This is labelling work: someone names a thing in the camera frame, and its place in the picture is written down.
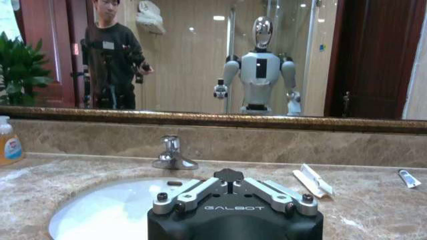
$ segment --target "mirror frame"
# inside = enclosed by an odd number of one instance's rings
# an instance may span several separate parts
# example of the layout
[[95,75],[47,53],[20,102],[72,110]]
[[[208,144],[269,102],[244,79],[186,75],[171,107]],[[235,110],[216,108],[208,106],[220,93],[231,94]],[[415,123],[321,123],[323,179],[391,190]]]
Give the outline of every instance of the mirror frame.
[[122,124],[289,129],[333,132],[427,134],[427,121],[281,115],[212,114],[148,110],[0,106],[12,119],[79,121]]

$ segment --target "soap dispenser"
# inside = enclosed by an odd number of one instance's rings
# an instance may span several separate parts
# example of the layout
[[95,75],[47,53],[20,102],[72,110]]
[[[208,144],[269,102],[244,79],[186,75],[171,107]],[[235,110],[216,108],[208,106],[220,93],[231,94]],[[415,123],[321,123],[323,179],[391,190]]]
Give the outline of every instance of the soap dispenser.
[[8,116],[0,116],[0,166],[23,159],[23,147],[14,128],[8,124]]

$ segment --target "potted plant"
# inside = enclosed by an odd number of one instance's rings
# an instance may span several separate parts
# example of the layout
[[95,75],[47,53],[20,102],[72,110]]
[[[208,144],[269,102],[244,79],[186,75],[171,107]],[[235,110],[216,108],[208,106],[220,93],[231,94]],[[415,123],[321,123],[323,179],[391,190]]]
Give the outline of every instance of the potted plant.
[[40,53],[43,41],[34,49],[20,40],[0,35],[0,104],[34,106],[35,87],[44,88],[54,81],[51,71],[43,68],[48,62]]

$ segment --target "wooden door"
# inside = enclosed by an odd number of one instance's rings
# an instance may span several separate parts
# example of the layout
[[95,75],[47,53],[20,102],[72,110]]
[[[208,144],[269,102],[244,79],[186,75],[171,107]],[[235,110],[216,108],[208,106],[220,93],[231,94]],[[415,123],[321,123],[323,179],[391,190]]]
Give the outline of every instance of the wooden door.
[[38,88],[38,106],[74,107],[75,86],[71,77],[72,52],[66,0],[22,1],[26,42],[36,46],[43,39],[42,51],[50,60],[44,67],[51,70],[54,83]]
[[74,95],[75,106],[84,107],[84,79],[83,76],[78,76],[78,73],[83,73],[83,52],[80,40],[86,38],[86,30],[88,22],[94,24],[94,7],[91,0],[66,0],[67,2],[67,14],[68,14],[68,26],[70,26],[70,41],[71,41],[71,63],[74,81]]
[[341,0],[325,115],[401,119],[426,0]]

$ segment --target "white sink basin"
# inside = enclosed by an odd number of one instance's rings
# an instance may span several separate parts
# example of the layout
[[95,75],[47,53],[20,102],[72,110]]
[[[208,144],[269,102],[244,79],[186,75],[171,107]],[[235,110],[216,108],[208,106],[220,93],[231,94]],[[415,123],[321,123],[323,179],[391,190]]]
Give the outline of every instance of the white sink basin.
[[159,192],[174,191],[178,178],[139,178],[80,194],[58,211],[48,232],[55,240],[146,240],[147,213]]

